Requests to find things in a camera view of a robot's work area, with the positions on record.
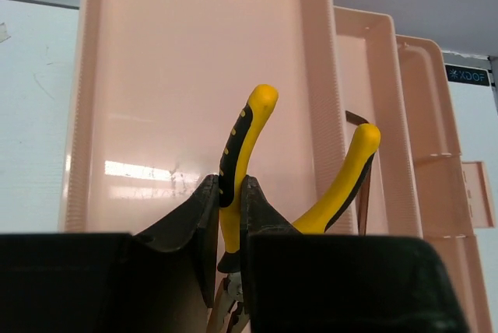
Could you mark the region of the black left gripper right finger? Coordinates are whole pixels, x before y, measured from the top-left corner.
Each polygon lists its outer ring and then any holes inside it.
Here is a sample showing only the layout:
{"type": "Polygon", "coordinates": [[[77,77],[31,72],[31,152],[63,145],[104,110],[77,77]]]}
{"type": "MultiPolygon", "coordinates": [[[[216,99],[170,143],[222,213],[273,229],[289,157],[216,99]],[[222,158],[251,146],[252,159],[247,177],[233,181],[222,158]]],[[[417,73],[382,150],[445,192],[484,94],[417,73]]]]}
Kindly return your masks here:
{"type": "Polygon", "coordinates": [[[252,331],[469,331],[447,269],[425,240],[264,229],[274,208],[250,178],[240,245],[252,331]]]}

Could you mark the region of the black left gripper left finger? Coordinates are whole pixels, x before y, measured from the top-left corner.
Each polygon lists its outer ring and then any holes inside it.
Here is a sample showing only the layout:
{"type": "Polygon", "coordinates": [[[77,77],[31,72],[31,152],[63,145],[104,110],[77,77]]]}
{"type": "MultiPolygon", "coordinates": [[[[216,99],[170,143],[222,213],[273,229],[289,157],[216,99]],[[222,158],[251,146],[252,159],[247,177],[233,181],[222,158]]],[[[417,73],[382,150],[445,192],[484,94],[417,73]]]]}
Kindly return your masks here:
{"type": "Polygon", "coordinates": [[[218,180],[141,233],[1,237],[3,332],[203,332],[213,305],[218,180]]]}

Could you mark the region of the yellow needle-nose pliers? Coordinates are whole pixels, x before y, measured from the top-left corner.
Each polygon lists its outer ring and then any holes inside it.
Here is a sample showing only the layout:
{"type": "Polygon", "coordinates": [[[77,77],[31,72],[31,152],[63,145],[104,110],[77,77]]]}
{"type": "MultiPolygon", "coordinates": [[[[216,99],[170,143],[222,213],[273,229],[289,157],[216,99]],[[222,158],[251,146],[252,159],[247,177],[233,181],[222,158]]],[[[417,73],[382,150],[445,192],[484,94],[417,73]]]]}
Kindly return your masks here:
{"type": "MultiPolygon", "coordinates": [[[[256,86],[233,126],[219,163],[219,222],[223,234],[225,252],[217,269],[225,276],[216,291],[214,306],[207,324],[208,332],[241,332],[250,318],[246,288],[243,285],[241,264],[241,219],[246,208],[244,195],[250,187],[247,173],[256,141],[279,99],[278,90],[268,84],[256,86]]],[[[381,143],[381,132],[374,124],[370,126],[375,153],[381,143]]],[[[288,224],[284,218],[271,223],[269,217],[276,215],[272,209],[263,216],[263,227],[267,230],[293,228],[305,234],[323,234],[342,216],[350,206],[343,208],[352,190],[354,181],[348,165],[344,162],[327,191],[302,216],[288,224]]]]}

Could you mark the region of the brown hex key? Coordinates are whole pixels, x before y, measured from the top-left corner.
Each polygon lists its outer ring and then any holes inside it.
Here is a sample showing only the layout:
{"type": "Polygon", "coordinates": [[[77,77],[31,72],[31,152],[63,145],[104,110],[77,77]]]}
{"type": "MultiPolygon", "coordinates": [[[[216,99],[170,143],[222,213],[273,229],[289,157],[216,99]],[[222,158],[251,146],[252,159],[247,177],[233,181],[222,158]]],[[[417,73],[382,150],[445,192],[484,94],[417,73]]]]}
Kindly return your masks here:
{"type": "Polygon", "coordinates": [[[346,121],[356,126],[352,134],[352,140],[345,157],[345,164],[352,167],[349,177],[354,181],[352,190],[343,205],[352,204],[356,200],[356,212],[358,221],[358,234],[365,235],[367,227],[368,205],[370,198],[370,168],[375,151],[373,150],[373,138],[370,135],[369,121],[353,112],[345,112],[346,121]]]}

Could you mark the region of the pink plastic toolbox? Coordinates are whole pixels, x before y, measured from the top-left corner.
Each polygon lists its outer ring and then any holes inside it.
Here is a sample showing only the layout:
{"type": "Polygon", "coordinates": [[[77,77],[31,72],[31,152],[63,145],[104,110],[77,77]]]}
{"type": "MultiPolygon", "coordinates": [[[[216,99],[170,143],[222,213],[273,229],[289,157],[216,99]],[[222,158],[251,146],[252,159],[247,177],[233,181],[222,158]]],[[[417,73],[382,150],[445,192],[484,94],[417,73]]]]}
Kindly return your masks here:
{"type": "Polygon", "coordinates": [[[279,91],[249,164],[268,200],[299,217],[338,173],[346,115],[375,124],[367,232],[429,241],[471,330],[492,331],[475,230],[494,205],[461,158],[441,50],[333,0],[81,0],[61,228],[137,233],[172,211],[259,84],[279,91]]]}

